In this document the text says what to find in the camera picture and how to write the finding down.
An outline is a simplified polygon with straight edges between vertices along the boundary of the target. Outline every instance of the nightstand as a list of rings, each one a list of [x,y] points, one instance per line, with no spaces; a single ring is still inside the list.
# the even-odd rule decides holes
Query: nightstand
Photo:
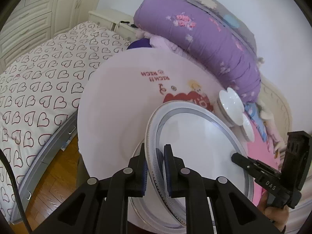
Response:
[[[137,40],[135,37],[136,28],[131,27],[133,24],[133,17],[116,11],[113,9],[104,9],[89,11],[89,20],[95,22],[98,25],[107,27],[108,30],[118,33],[124,39],[131,42]],[[120,21],[129,21],[130,24],[120,23]]]

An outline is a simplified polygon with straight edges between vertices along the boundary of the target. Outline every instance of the wall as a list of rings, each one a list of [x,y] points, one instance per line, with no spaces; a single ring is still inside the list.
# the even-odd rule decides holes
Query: wall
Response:
[[[100,0],[134,15],[143,0]],[[291,107],[293,130],[312,130],[312,28],[293,0],[219,0],[255,34],[261,72],[285,95]]]

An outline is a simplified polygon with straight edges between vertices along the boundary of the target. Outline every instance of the wooden floor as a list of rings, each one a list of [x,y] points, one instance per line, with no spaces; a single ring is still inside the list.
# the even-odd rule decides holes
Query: wooden floor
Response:
[[[74,192],[78,159],[78,137],[75,136],[64,152],[57,153],[30,199],[26,216],[32,230]],[[16,234],[28,233],[23,223],[11,227]]]

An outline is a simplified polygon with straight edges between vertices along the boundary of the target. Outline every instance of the dresser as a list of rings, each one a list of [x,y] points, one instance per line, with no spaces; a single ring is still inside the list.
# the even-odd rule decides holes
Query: dresser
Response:
[[[87,21],[99,0],[21,0],[0,32],[0,73],[20,55]]]
[[[116,11],[113,9],[103,9],[96,11],[89,11],[89,20],[96,24],[106,27],[108,30],[118,33],[124,39],[131,42],[137,40],[136,28],[131,27],[133,24],[133,17]],[[121,23],[121,21],[130,22],[128,24]]]

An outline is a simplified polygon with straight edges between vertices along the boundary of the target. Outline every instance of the gray pillow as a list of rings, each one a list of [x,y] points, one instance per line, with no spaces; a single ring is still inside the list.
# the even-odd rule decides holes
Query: gray pillow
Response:
[[[187,0],[189,3],[208,12],[224,26],[231,29],[235,35],[252,53],[257,54],[255,36],[248,27],[233,15],[226,7],[217,0]]]

